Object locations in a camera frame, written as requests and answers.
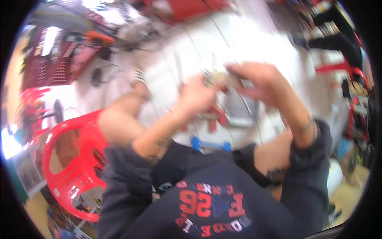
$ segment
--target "black pants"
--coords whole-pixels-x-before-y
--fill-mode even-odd
[[[313,21],[316,26],[333,21],[340,30],[340,33],[310,40],[308,42],[309,47],[339,50],[351,67],[358,67],[362,70],[361,48],[359,47],[357,37],[340,11],[335,6],[332,6],[325,13],[314,17]]]

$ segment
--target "person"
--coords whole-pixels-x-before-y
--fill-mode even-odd
[[[326,22],[333,21],[340,31],[338,34],[319,37],[307,41],[299,34],[292,34],[292,43],[297,47],[302,47],[306,50],[311,48],[337,50],[343,54],[343,57],[348,61],[351,67],[357,67],[363,70],[361,47],[358,43],[357,36],[354,33],[353,27],[342,15],[340,10],[333,3],[327,11],[312,17],[309,12],[299,9],[298,15],[312,28],[323,25]],[[353,74],[356,82],[364,85],[362,77]]]
[[[132,91],[105,109],[98,124],[107,183],[97,238],[304,238],[328,214],[329,127],[313,119],[275,66],[246,62],[227,69],[255,88],[237,91],[279,109],[288,130],[264,145],[204,155],[171,136],[207,111],[224,89],[195,75],[172,111],[145,128],[135,118],[150,97],[142,72]],[[264,187],[282,178],[281,201]],[[152,202],[152,187],[161,196]]]

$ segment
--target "floor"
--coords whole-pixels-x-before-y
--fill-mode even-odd
[[[329,121],[331,127],[340,133],[336,127],[338,115],[346,117],[346,114],[341,113],[341,90],[331,89],[329,84],[340,79],[342,73],[316,75],[314,69],[323,63],[342,61],[341,53],[297,51],[288,40],[288,29],[283,24],[276,23],[272,17],[275,11],[270,9],[278,8],[274,1],[236,2],[237,12],[216,12],[171,27],[167,33],[168,40],[162,41],[162,46],[157,52],[114,54],[111,63],[118,66],[105,67],[104,81],[107,81],[107,84],[102,84],[99,88],[90,85],[94,68],[110,64],[95,59],[76,82],[69,86],[52,87],[47,98],[61,100],[63,108],[67,109],[64,113],[65,120],[107,107],[116,98],[129,92],[131,65],[138,62],[144,68],[153,92],[152,101],[142,107],[138,117],[143,125],[149,127],[165,114],[166,108],[171,107],[178,97],[179,74],[175,54],[179,54],[183,78],[187,79],[200,68],[211,65],[213,52],[218,64],[258,61],[276,65],[307,109],[315,116]],[[49,125],[53,126],[54,120],[49,120]],[[228,141],[232,149],[235,149],[253,141],[264,144],[275,138],[281,132],[281,128],[280,115],[267,114],[265,106],[261,103],[259,120],[254,128],[223,128],[218,125],[215,133],[209,133],[207,122],[198,121],[188,125],[189,132],[178,132],[173,139],[190,145],[190,137],[197,135],[202,141]]]

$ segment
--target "blue stand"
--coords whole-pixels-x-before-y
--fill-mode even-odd
[[[196,149],[200,152],[200,146],[206,147],[206,148],[216,148],[216,149],[222,149],[227,152],[231,152],[231,145],[229,142],[225,141],[224,144],[220,145],[217,143],[210,143],[210,142],[202,142],[197,136],[191,137],[191,146],[192,148]]]

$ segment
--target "hand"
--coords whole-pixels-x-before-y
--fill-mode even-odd
[[[186,120],[197,114],[204,113],[216,102],[216,93],[221,85],[205,87],[204,75],[192,76],[180,89],[178,102],[173,107],[173,112],[180,113]]]
[[[236,89],[238,93],[246,94],[254,100],[261,100],[268,106],[281,110],[290,98],[295,97],[288,81],[273,65],[245,62],[242,65],[228,65],[227,70],[253,82],[254,88],[238,88]]]

